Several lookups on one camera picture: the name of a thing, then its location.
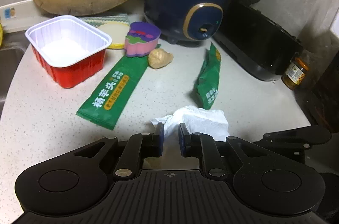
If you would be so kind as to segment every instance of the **glass jar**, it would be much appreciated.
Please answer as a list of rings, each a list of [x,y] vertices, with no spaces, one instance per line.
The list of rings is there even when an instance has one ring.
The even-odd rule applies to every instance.
[[[286,69],[281,79],[289,89],[294,90],[301,83],[308,70],[308,66],[301,58],[296,57]]]

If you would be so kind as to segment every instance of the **jar lid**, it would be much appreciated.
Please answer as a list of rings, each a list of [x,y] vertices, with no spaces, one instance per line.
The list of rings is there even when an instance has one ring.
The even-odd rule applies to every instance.
[[[302,68],[304,68],[306,71],[309,70],[308,66],[301,60],[301,58],[296,57],[295,61],[301,65]]]

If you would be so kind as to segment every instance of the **yellow lid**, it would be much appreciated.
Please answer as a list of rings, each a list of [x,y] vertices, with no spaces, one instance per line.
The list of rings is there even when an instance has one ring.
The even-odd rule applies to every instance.
[[[2,30],[1,23],[0,23],[0,48],[1,48],[2,39],[3,39],[3,30]]]
[[[309,70],[308,66],[302,61],[301,58],[296,57],[296,58],[295,58],[295,61],[296,61],[297,63],[299,63],[299,64],[301,65],[301,67],[304,68],[306,71]]]
[[[111,21],[99,26],[98,29],[112,38],[112,44],[108,46],[108,49],[124,49],[129,25],[118,21]]]

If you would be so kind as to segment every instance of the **pink toy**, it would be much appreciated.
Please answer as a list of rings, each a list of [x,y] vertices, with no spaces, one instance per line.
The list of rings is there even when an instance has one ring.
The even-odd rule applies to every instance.
[[[146,22],[133,22],[125,40],[127,57],[143,57],[156,48],[160,37],[158,27]]]

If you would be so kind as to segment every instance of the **sink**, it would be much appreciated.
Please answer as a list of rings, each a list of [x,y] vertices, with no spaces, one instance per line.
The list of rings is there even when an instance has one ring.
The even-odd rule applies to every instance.
[[[28,45],[25,31],[4,35],[0,48],[0,118],[8,89]]]

